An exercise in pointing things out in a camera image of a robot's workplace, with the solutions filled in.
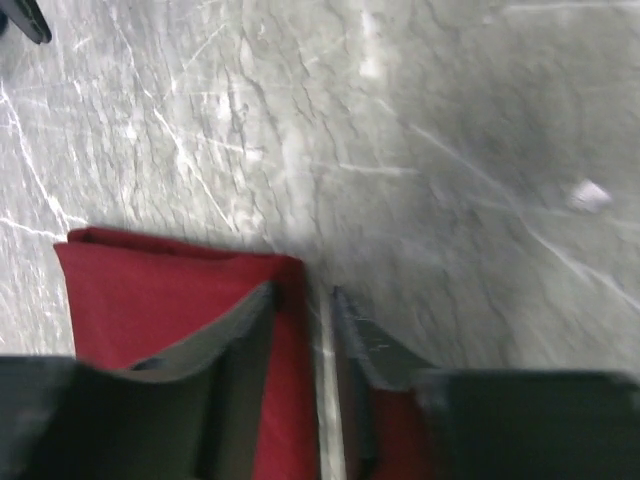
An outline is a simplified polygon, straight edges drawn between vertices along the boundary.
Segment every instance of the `red fabric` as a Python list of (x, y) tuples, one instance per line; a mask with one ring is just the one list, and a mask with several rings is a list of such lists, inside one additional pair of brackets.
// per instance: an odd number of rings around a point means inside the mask
[(372, 390), (379, 460), (371, 480), (435, 478), (433, 448), (413, 393)]
[(256, 286), (282, 292), (262, 402), (254, 480), (317, 476), (317, 427), (305, 275), (299, 260), (233, 253), (88, 228), (55, 246), (78, 358), (112, 369), (181, 340)]

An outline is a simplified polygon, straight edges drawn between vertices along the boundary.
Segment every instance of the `white marble vein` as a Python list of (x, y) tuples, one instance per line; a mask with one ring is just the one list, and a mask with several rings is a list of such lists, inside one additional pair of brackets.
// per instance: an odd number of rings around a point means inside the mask
[(0, 39), (0, 352), (72, 350), (51, 244), (99, 224), (300, 256), (435, 363), (640, 370), (638, 2), (40, 3), (51, 45)]

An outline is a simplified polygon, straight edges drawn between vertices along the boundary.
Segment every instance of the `fabric fold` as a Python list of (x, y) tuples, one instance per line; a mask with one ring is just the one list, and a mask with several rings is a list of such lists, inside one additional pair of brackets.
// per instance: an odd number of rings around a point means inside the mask
[(153, 357), (229, 312), (259, 285), (278, 291), (252, 478), (317, 476), (317, 427), (303, 264), (117, 230), (55, 246), (76, 353), (104, 369)]

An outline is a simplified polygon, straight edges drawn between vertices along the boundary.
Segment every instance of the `white debris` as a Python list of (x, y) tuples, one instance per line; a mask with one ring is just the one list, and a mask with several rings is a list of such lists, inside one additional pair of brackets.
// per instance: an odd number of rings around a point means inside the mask
[(598, 213), (613, 202), (613, 198), (604, 188), (583, 180), (571, 192), (567, 201), (569, 207), (587, 213)]

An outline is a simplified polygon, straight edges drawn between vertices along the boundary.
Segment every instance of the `floor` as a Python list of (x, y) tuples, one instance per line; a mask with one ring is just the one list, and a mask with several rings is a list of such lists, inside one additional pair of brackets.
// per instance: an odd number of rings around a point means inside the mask
[(0, 39), (0, 352), (86, 224), (278, 251), (435, 363), (640, 371), (640, 2), (40, 0)]

